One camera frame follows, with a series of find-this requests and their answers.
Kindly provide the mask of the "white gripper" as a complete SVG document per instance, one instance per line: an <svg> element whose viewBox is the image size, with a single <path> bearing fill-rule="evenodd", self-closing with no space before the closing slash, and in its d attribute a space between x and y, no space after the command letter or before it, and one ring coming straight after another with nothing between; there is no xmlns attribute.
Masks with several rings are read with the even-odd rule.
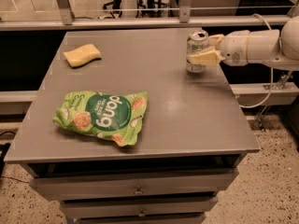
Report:
<svg viewBox="0 0 299 224"><path fill-rule="evenodd" d="M235 31L226 36L224 34L210 35L208 44L211 47L196 51L187 56L189 63L194 65L217 65L221 61L230 66L245 66L247 60L247 46L249 30ZM221 43L221 51L214 46Z"/></svg>

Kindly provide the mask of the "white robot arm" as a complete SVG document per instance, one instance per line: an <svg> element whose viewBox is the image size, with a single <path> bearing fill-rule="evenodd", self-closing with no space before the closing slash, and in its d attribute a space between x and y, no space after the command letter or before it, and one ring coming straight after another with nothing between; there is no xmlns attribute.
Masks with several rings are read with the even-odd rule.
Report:
<svg viewBox="0 0 299 224"><path fill-rule="evenodd" d="M299 17L289 19L282 30L234 31L228 35L212 35L208 46L192 52L187 61L194 65L230 66L259 63L279 69L299 70Z"/></svg>

